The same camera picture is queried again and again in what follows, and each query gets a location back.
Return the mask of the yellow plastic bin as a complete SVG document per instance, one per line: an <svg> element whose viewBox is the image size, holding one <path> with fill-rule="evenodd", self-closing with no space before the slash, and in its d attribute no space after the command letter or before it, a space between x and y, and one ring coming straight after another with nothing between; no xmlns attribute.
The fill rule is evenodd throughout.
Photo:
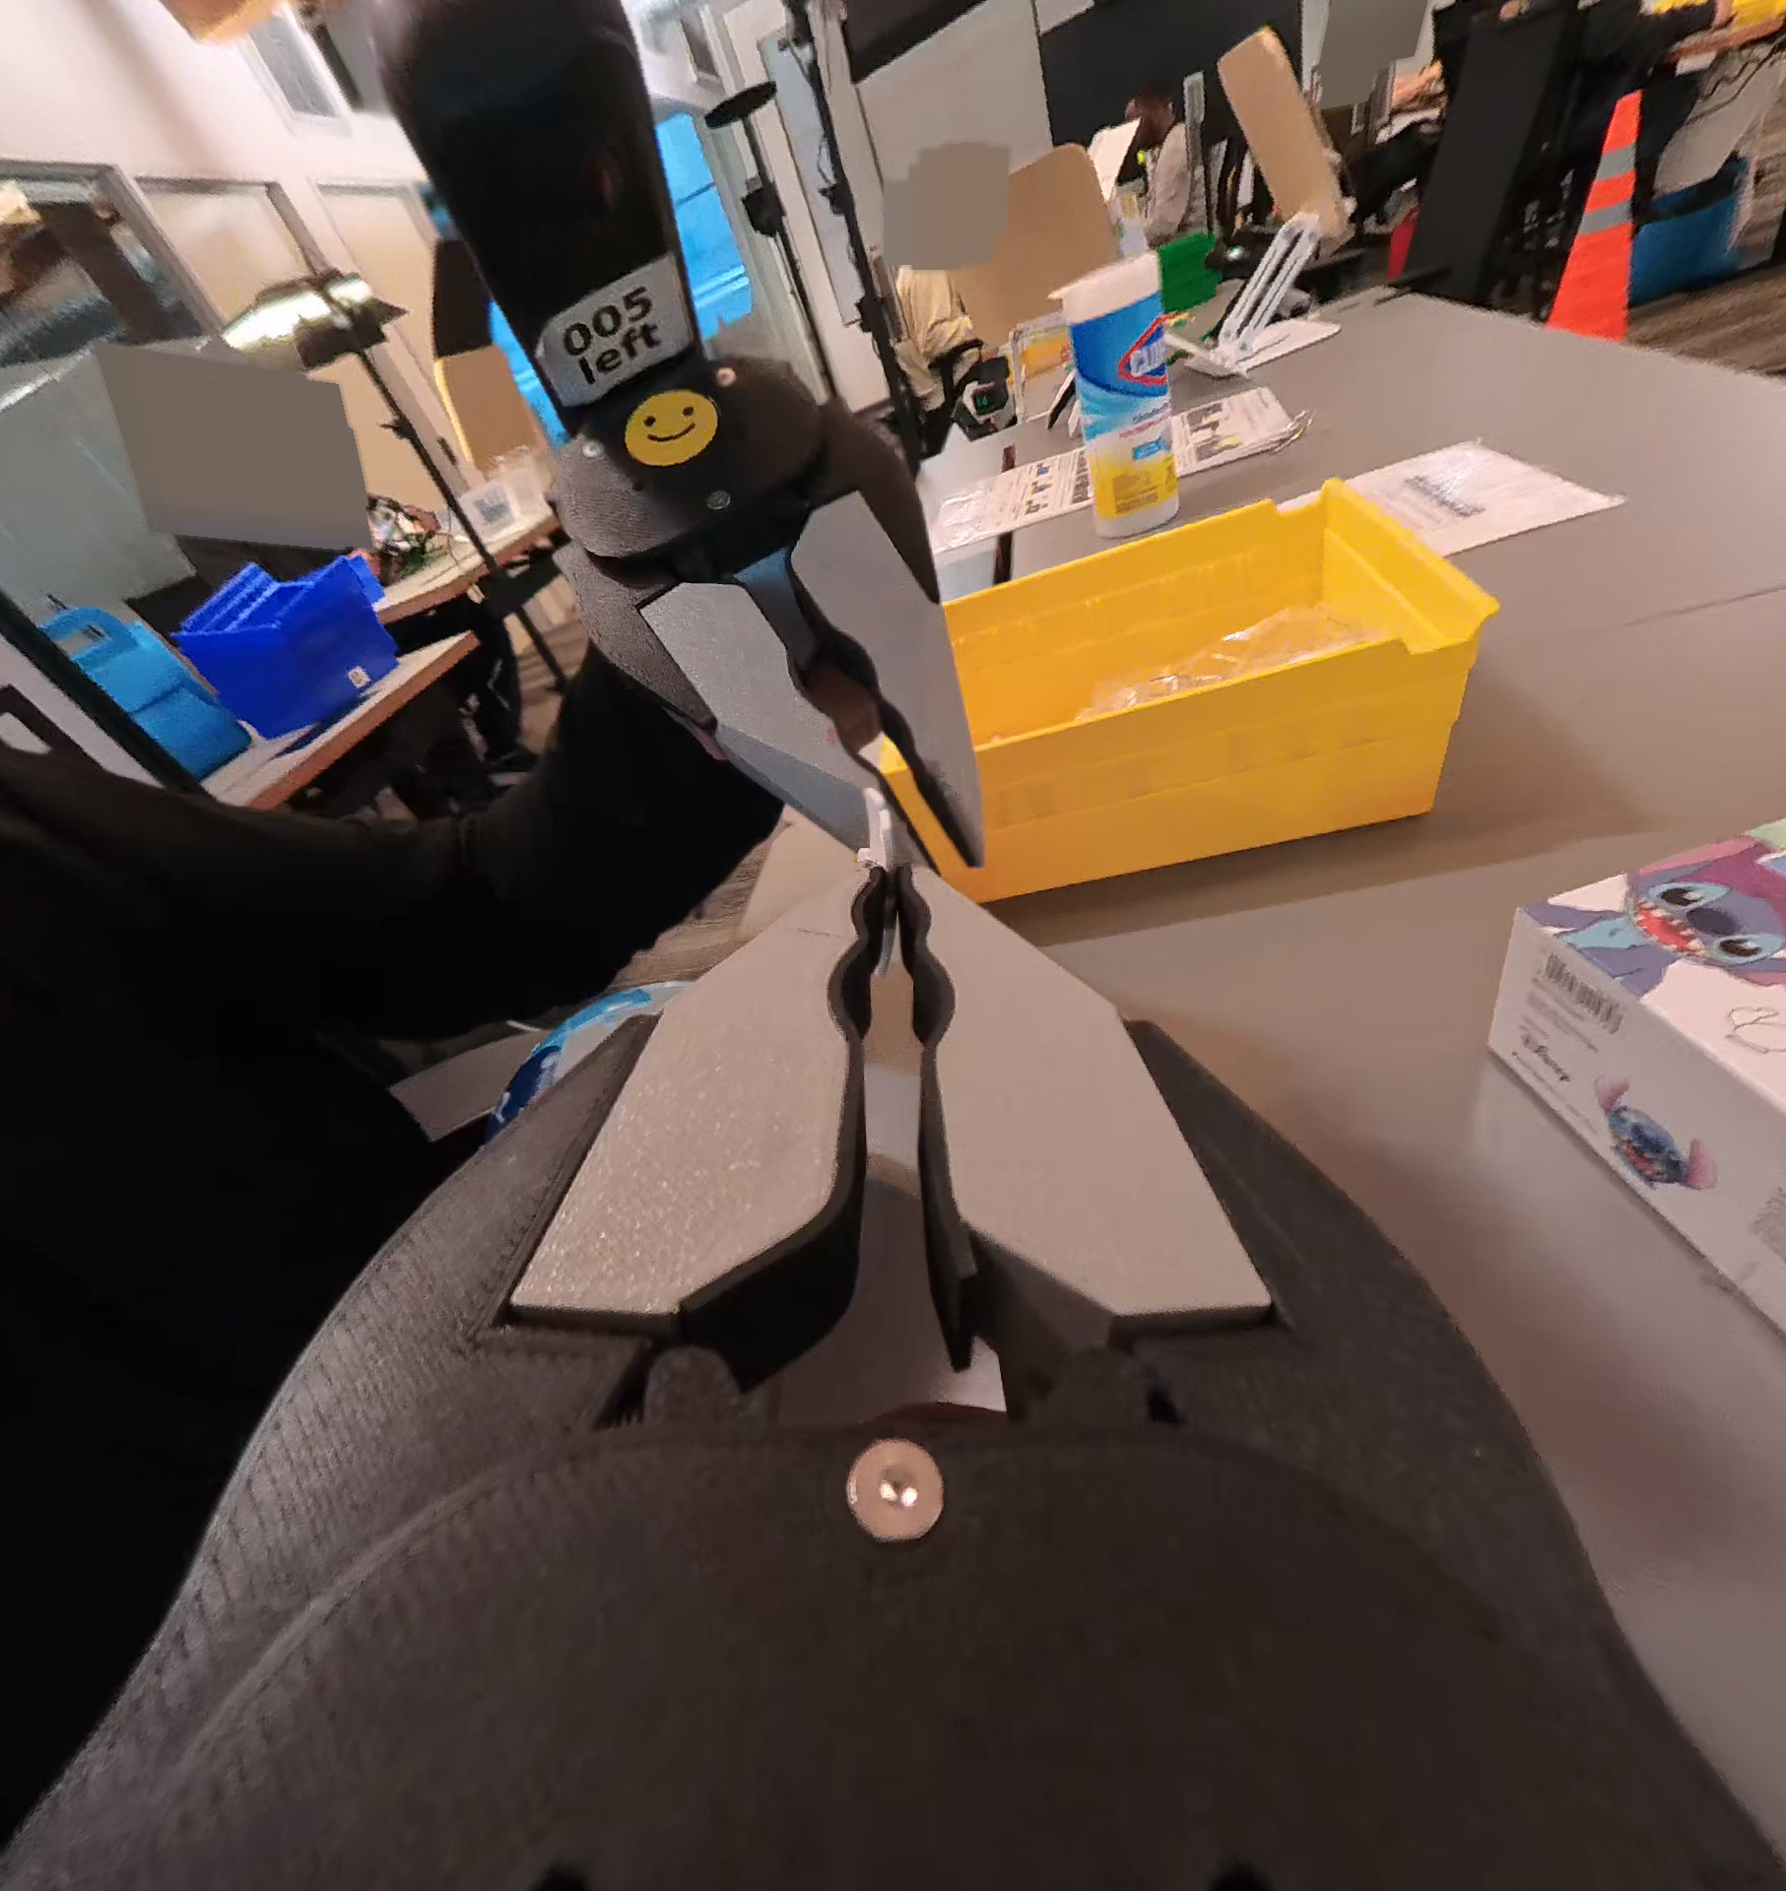
<svg viewBox="0 0 1786 1891"><path fill-rule="evenodd" d="M1075 722L1097 685L1282 606L1389 635ZM947 608L986 863L944 840L892 740L879 763L949 883L983 904L1425 817L1496 598L1341 480L1165 530Z"/></svg>

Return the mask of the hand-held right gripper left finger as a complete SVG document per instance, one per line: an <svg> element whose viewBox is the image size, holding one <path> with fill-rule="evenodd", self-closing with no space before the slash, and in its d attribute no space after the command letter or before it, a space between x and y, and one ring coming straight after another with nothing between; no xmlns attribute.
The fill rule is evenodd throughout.
<svg viewBox="0 0 1786 1891"><path fill-rule="evenodd" d="M703 1348L747 1391L837 1328L858 1285L888 892L856 872L664 1011L512 1319Z"/></svg>

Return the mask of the brown board sheet holder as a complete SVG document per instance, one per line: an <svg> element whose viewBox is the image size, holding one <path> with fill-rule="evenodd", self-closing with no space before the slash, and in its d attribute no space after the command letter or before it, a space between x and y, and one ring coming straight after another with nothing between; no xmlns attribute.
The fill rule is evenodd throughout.
<svg viewBox="0 0 1786 1891"><path fill-rule="evenodd" d="M1313 262L1354 234L1341 159L1273 29L1259 29L1218 63L1218 79L1277 211L1277 236L1218 330L1211 373L1239 377Z"/></svg>
<svg viewBox="0 0 1786 1891"><path fill-rule="evenodd" d="M1061 312L1065 287L1116 259L1090 152L1065 145L1013 170L993 255L952 271L952 282L979 343L1002 352L1018 325Z"/></svg>

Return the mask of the studio light on tripod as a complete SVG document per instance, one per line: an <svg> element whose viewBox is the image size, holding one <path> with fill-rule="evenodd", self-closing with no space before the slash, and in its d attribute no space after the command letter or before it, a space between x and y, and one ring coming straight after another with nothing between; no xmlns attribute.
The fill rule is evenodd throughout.
<svg viewBox="0 0 1786 1891"><path fill-rule="evenodd" d="M387 410L387 430L402 439L423 466L446 514L475 555L480 606L500 626L521 621L541 662L557 687L566 687L569 676L535 624L523 617L526 592L505 573L505 565L482 537L473 516L462 505L461 492L446 478L430 453L427 435L400 403L384 380L375 350L384 344L384 325L402 311L375 296L361 275L325 271L268 286L254 303L234 318L225 343L247 359L266 366L286 366L289 360L304 371L316 371L345 359L354 359L368 382L379 391Z"/></svg>

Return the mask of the white blue puzzle box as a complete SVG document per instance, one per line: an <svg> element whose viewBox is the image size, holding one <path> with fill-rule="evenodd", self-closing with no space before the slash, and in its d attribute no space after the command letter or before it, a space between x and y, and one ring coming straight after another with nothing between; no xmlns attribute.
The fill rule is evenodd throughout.
<svg viewBox="0 0 1786 1891"><path fill-rule="evenodd" d="M1786 1339L1786 817L1517 911L1489 1050Z"/></svg>

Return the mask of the printed paper sheets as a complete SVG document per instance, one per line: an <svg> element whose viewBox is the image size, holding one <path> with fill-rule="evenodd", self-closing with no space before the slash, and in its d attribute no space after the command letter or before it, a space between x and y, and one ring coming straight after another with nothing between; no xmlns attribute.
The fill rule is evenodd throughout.
<svg viewBox="0 0 1786 1891"><path fill-rule="evenodd" d="M1172 418L1172 459L1179 480L1277 453L1298 439L1305 416L1289 414L1272 391L1241 391ZM1018 530L1091 508L1084 451L1022 460L938 501L931 523L936 557L952 557Z"/></svg>

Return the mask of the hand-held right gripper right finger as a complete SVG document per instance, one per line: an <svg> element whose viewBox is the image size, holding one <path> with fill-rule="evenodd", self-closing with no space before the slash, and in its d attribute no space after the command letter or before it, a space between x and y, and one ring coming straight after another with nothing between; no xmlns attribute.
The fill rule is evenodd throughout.
<svg viewBox="0 0 1786 1891"><path fill-rule="evenodd" d="M952 1367L1027 1394L1075 1355L1270 1319L1118 1009L935 872L901 874L919 1177Z"/></svg>

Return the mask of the blue puzzle ball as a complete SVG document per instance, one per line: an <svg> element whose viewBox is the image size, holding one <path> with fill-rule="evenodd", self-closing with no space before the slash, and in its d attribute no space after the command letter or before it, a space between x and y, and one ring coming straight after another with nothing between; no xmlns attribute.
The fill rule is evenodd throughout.
<svg viewBox="0 0 1786 1891"><path fill-rule="evenodd" d="M655 981L617 990L578 1009L541 1038L528 1057L512 1073L502 1098L485 1122L484 1141L493 1143L510 1123L532 1109L534 1102L575 1075L600 1045L633 1022L655 1020L664 1009L692 990L692 981Z"/></svg>

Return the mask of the white paper sheet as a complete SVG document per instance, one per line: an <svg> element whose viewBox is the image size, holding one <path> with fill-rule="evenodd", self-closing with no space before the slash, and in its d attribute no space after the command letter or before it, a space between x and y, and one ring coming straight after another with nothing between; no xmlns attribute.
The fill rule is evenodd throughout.
<svg viewBox="0 0 1786 1891"><path fill-rule="evenodd" d="M1591 491L1480 441L1382 466L1345 485L1446 558L1624 505L1619 494Z"/></svg>

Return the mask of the person's left hand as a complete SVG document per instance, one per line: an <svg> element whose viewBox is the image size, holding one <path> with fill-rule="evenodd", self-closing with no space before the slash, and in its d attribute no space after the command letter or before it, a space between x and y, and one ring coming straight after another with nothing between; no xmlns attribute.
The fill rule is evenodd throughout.
<svg viewBox="0 0 1786 1891"><path fill-rule="evenodd" d="M837 731L838 742L856 762L865 762L881 740L881 708L874 692L844 671L819 660L803 678L803 696Z"/></svg>

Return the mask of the white yellow wipes canister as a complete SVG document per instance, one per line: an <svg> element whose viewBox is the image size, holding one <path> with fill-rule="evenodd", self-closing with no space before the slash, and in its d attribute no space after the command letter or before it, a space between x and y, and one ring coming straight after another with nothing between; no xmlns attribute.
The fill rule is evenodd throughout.
<svg viewBox="0 0 1786 1891"><path fill-rule="evenodd" d="M1152 252L1097 270L1059 293L1095 526L1127 539L1177 517L1181 473L1166 375L1163 273Z"/></svg>

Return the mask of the person's left forearm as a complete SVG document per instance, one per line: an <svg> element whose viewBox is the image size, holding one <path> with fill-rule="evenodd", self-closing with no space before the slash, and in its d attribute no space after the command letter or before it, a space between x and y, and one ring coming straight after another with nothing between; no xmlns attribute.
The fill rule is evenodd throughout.
<svg viewBox="0 0 1786 1891"><path fill-rule="evenodd" d="M0 975L450 1036L600 993L781 817L596 649L537 769L473 817L298 817L0 754Z"/></svg>

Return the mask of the clear plastic bag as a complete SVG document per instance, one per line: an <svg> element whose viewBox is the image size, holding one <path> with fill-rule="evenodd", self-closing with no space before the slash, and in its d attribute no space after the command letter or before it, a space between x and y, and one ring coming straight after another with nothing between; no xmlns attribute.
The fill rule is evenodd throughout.
<svg viewBox="0 0 1786 1891"><path fill-rule="evenodd" d="M1099 722L1168 699L1232 687L1259 676L1327 660L1382 644L1389 631L1330 603L1282 606L1257 622L1218 633L1182 656L1124 672L1095 688L1074 713L1075 722Z"/></svg>

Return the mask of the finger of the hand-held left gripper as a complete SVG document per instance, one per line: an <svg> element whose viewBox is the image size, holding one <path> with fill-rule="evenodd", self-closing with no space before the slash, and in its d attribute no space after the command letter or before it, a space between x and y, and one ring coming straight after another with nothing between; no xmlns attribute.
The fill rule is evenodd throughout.
<svg viewBox="0 0 1786 1891"><path fill-rule="evenodd" d="M863 496L812 510L797 540L797 601L815 647L874 699L881 728L960 861L986 863L976 740L947 615Z"/></svg>
<svg viewBox="0 0 1786 1891"><path fill-rule="evenodd" d="M879 776L803 696L756 598L737 585L682 585L644 610L644 624L703 701L723 756L858 854L867 842L863 795L881 790Z"/></svg>

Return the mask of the white puzzle piece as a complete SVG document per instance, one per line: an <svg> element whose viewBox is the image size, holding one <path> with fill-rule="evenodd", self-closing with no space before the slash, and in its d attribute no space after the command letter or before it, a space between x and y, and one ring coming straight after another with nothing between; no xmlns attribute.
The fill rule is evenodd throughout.
<svg viewBox="0 0 1786 1891"><path fill-rule="evenodd" d="M899 943L901 904L899 870L903 865L901 829L894 804L885 790L865 790L867 842L858 849L858 863L870 872L879 888L879 906L872 918L872 975L885 979L892 970Z"/></svg>

